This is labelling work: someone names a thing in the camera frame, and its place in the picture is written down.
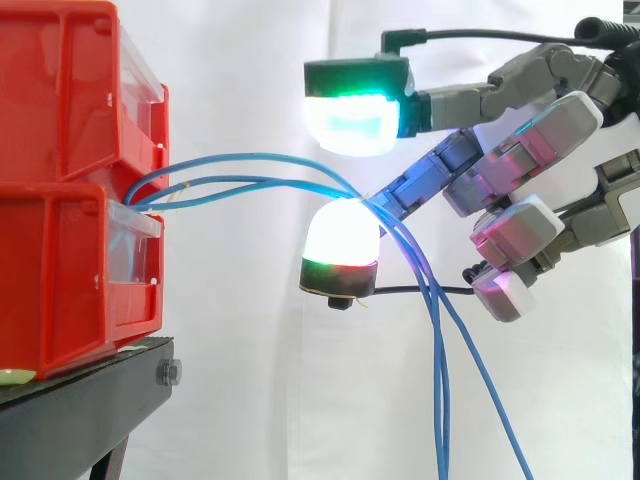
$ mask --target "blue ethernet cable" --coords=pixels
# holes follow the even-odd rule
[[[139,182],[137,182],[132,189],[127,193],[127,196],[125,198],[125,203],[129,204],[131,202],[131,199],[133,198],[133,196],[135,195],[135,193],[137,192],[137,190],[142,187],[143,185],[145,185],[146,183],[148,183],[149,181],[153,180],[154,178],[158,178],[159,176],[162,175],[166,175],[168,173],[172,173],[175,171],[180,171],[180,170],[184,170],[187,168],[192,168],[195,166],[199,166],[199,165],[204,165],[204,164],[208,164],[208,163],[217,163],[217,162],[222,162],[222,161],[238,161],[238,160],[272,160],[272,161],[278,161],[278,162],[285,162],[285,163],[293,163],[296,165],[302,165],[302,166],[306,166],[306,167],[310,167],[313,168],[315,170],[321,171],[323,173],[325,173],[327,176],[329,176],[330,178],[332,178],[334,181],[336,181],[339,185],[343,186],[351,195],[359,197],[358,192],[355,190],[355,188],[353,188],[345,179],[343,179],[340,175],[338,175],[335,171],[333,171],[332,169],[318,164],[316,162],[312,162],[310,160],[306,160],[306,159],[300,159],[297,157],[288,157],[285,155],[276,155],[276,154],[228,154],[228,155],[219,155],[219,156],[212,156],[212,157],[203,157],[200,159],[195,159],[195,160],[191,160],[189,162],[184,162],[182,164],[176,164],[176,165],[172,165],[170,167],[158,170],[156,172],[153,172],[150,175],[147,175],[146,177],[143,177],[143,179],[141,179]],[[252,191],[252,190],[247,190],[247,187],[240,187],[239,189],[234,189],[236,191],[238,190],[242,190],[242,191],[238,191],[237,193],[245,193],[246,191]],[[482,362],[482,359],[480,357],[480,354],[477,350],[477,348],[475,347],[475,345],[473,344],[473,341],[471,339],[471,336],[468,332],[468,330],[466,329],[464,323],[462,322],[462,319],[459,317],[459,315],[457,314],[457,312],[455,311],[455,309],[453,308],[453,305],[451,304],[451,302],[449,301],[448,297],[446,296],[446,294],[442,291],[441,287],[439,286],[439,284],[437,282],[435,282],[435,278],[433,278],[433,273],[431,272],[430,266],[428,264],[428,262],[426,261],[426,257],[424,256],[424,253],[422,252],[422,250],[420,249],[419,245],[417,245],[417,242],[415,242],[415,239],[411,236],[410,232],[408,231],[408,229],[406,229],[406,227],[399,222],[397,219],[394,219],[391,215],[388,215],[386,217],[386,219],[384,218],[384,214],[381,214],[379,212],[379,210],[375,210],[376,206],[371,204],[370,202],[364,200],[363,203],[368,204],[368,207],[370,209],[374,210],[374,213],[376,213],[376,216],[381,220],[381,223],[383,224],[387,224],[387,221],[389,221],[389,225],[390,226],[390,230],[395,231],[395,228],[398,228],[398,230],[400,230],[400,232],[402,233],[402,235],[398,234],[398,236],[394,235],[394,238],[398,239],[399,237],[403,236],[406,237],[405,239],[401,239],[401,241],[404,241],[404,247],[403,248],[403,253],[404,250],[406,251],[406,255],[408,257],[413,257],[413,259],[415,260],[416,257],[419,260],[418,265],[420,265],[420,269],[424,271],[424,274],[427,275],[427,277],[431,277],[431,279],[434,280],[433,284],[432,284],[432,291],[433,293],[435,293],[435,297],[436,299],[438,297],[440,297],[443,301],[443,304],[445,305],[447,311],[451,314],[451,316],[454,319],[454,322],[456,323],[456,325],[458,326],[463,339],[465,340],[465,343],[467,344],[467,347],[469,348],[472,357],[476,363],[476,366],[478,367],[478,370],[480,371],[480,374],[483,378],[483,380],[485,381],[485,384],[487,386],[487,389],[489,390],[489,394],[491,395],[491,398],[494,402],[494,405],[496,406],[496,410],[498,411],[498,414],[500,416],[500,419],[503,423],[503,426],[505,428],[505,432],[507,433],[507,436],[509,437],[509,441],[511,442],[512,448],[516,454],[516,457],[518,458],[518,461],[521,465],[521,468],[525,474],[525,477],[527,478],[527,480],[529,479],[533,479],[533,476],[531,474],[531,471],[529,470],[528,465],[526,464],[526,460],[524,459],[524,455],[522,454],[522,451],[520,449],[520,446],[517,442],[517,439],[515,438],[515,434],[513,432],[513,429],[511,428],[511,425],[509,423],[509,420],[507,418],[506,412],[504,411],[504,407],[502,406],[502,403],[500,401],[500,398],[498,397],[497,391],[495,389],[495,386],[493,385],[493,382],[491,380],[491,377],[488,373],[488,371],[486,370],[486,367],[484,366],[484,363]],[[416,275],[416,278],[418,279],[418,283],[422,283],[424,284],[424,280],[422,279],[422,275]],[[421,286],[421,290],[423,293],[423,296],[425,297],[425,302],[427,302],[428,306],[431,306],[431,310],[433,310],[433,307],[436,306],[437,308],[437,302],[434,302],[432,299],[431,301],[429,301],[429,292],[426,290],[426,288],[422,288]],[[434,337],[437,335],[437,333],[435,333],[435,323],[434,323]],[[439,466],[439,476],[441,476],[441,478],[443,477],[442,475],[442,469]]]
[[[187,186],[195,186],[202,185],[205,183],[215,183],[215,182],[250,182],[257,181],[261,183],[257,183],[254,185],[248,185],[245,187],[238,187],[234,189],[227,190],[225,192],[221,192],[218,194],[209,195],[206,197],[201,197],[194,200],[185,200],[182,202],[174,202],[163,204],[161,207],[163,210],[168,209],[177,209],[177,208],[185,208],[190,206],[201,205],[204,203],[209,203],[216,200],[221,200],[223,198],[229,198],[234,195],[238,195],[241,193],[247,193],[250,191],[256,191],[264,188],[273,188],[279,186],[289,186],[295,188],[302,188],[305,190],[313,191],[316,193],[332,196],[334,198],[337,197],[351,197],[352,195],[347,192],[342,192],[336,189],[331,189],[330,187],[325,187],[323,185],[313,184],[311,182],[305,182],[300,180],[281,180],[281,179],[271,179],[269,177],[251,177],[251,176],[219,176],[219,177],[203,177],[200,179],[195,179],[188,182],[183,182],[182,184],[174,185],[173,187],[169,187],[161,192],[158,192],[150,197],[143,199],[139,204],[132,206],[139,211],[148,211],[153,208],[149,202],[154,201],[156,199],[162,198],[166,195],[179,191],[181,189],[186,188]],[[377,207],[376,209],[390,217],[390,214],[384,211],[381,207]],[[392,232],[392,228],[387,225],[388,230],[392,235],[395,235],[395,232]],[[442,344],[442,336],[440,332],[440,318],[438,311],[438,299],[437,296],[431,296],[430,292],[427,291],[426,285],[424,284],[424,280],[422,279],[422,274],[420,273],[417,265],[419,262],[417,261],[417,257],[415,254],[409,255],[408,259],[412,264],[412,268],[414,268],[414,274],[418,279],[418,282],[423,293],[425,303],[427,307],[429,307],[429,313],[434,323],[434,432],[435,432],[435,443],[436,443],[436,451],[438,457],[438,471],[439,477],[441,479],[446,479],[448,474],[448,464],[449,464],[449,430],[450,430],[450,391],[449,391],[449,377],[447,371],[446,357]],[[441,389],[444,395],[444,415],[441,419]]]

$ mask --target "red storage bin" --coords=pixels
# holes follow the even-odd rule
[[[0,181],[90,181],[122,200],[168,165],[167,107],[113,4],[0,1]]]
[[[168,136],[168,91],[115,6],[0,0],[0,385],[162,326],[162,222],[118,202],[168,164]]]
[[[45,378],[162,326],[161,221],[90,183],[0,183],[0,218],[0,369]]]

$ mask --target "white wall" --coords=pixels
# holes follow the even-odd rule
[[[375,192],[444,134],[390,155],[320,152],[302,123],[302,65],[368,56],[383,29],[487,27],[571,35],[611,2],[527,0],[127,0],[123,25],[171,92],[171,159],[273,151],[336,167]],[[419,87],[481,81],[530,46],[443,41],[412,49]],[[212,172],[308,176],[242,165]],[[167,218],[165,335],[183,383],[131,436],[122,478],[382,480],[435,478],[431,333],[417,296],[329,311],[297,289],[299,254],[320,199],[278,191]],[[478,260],[441,197],[408,222],[442,284]],[[411,283],[385,240],[379,283]],[[631,478],[628,243],[578,252],[534,288],[536,312],[494,322],[454,299],[537,478]],[[445,320],[453,395],[451,478],[521,478],[497,415]]]

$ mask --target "green glowing lens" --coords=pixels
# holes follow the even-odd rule
[[[340,199],[322,207],[309,225],[302,256],[330,265],[365,266],[378,259],[380,229],[357,199]]]
[[[387,153],[395,144],[400,104],[384,95],[307,97],[306,119],[320,146],[341,155]]]

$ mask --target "metal shelf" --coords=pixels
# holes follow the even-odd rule
[[[73,480],[95,465],[92,480],[117,479],[129,433],[175,384],[167,379],[173,339],[132,347],[52,380],[0,388],[0,478]]]

